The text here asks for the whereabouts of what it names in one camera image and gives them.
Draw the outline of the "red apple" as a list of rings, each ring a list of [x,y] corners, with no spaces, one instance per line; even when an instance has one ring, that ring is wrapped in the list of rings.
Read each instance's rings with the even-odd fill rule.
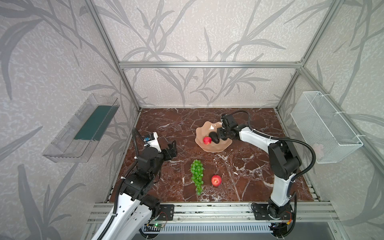
[[[219,175],[214,175],[211,178],[212,186],[219,187],[222,184],[222,178]]]
[[[205,145],[210,145],[212,143],[212,138],[211,137],[204,137],[203,143]]]

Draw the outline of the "green grape bunch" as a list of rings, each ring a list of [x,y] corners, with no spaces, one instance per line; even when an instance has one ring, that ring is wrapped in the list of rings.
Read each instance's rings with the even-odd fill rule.
[[[192,177],[191,180],[194,183],[196,187],[196,193],[198,196],[200,196],[203,192],[203,176],[204,176],[204,167],[203,163],[200,160],[194,160],[191,163],[191,168],[190,168]]]

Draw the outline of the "dark avocado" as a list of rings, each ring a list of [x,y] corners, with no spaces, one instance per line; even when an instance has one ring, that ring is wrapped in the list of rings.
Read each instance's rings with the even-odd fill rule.
[[[218,137],[217,132],[210,132],[209,137],[212,138],[212,142],[218,144],[220,142],[220,138]]]

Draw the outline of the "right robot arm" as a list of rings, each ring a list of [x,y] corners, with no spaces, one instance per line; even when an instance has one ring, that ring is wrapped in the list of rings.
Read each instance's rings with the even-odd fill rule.
[[[222,126],[217,135],[221,140],[238,140],[251,144],[269,155],[269,164],[274,174],[274,186],[267,206],[253,204],[253,211],[268,216],[270,219],[281,219],[290,211],[291,189],[302,162],[291,139],[270,136],[256,131],[250,124],[238,124],[234,115],[221,115]]]

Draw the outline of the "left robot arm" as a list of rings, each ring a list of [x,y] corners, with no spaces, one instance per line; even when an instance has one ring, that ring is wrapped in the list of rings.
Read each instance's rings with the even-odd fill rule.
[[[150,141],[142,152],[137,152],[134,167],[122,177],[114,206],[94,234],[94,240],[131,240],[145,223],[159,216],[161,201],[148,192],[163,163],[177,155],[176,141],[166,149],[161,149],[156,140]]]

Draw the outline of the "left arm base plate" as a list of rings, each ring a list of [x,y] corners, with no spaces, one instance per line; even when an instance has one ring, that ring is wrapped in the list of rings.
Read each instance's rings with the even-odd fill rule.
[[[152,210],[151,220],[172,221],[174,219],[175,205],[159,204]]]

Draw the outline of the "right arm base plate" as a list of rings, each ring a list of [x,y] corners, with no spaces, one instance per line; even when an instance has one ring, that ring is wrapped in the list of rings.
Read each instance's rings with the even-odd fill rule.
[[[293,209],[290,202],[281,207],[275,205],[274,203],[252,203],[251,210],[254,214],[255,220],[291,221],[293,219]]]

